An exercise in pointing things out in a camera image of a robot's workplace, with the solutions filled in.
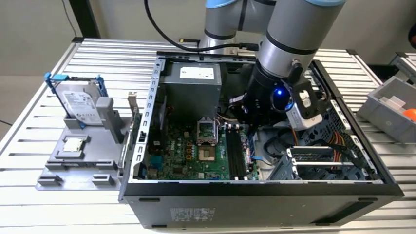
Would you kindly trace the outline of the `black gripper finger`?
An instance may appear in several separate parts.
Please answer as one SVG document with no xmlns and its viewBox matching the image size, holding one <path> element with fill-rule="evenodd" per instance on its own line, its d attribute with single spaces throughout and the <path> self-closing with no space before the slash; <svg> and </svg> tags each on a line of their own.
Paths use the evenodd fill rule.
<svg viewBox="0 0 416 234">
<path fill-rule="evenodd" d="M 254 134 L 258 130 L 258 114 L 253 101 L 246 101 L 246 96 L 230 99 L 230 109 L 237 121 L 247 126 L 247 132 Z"/>
</svg>

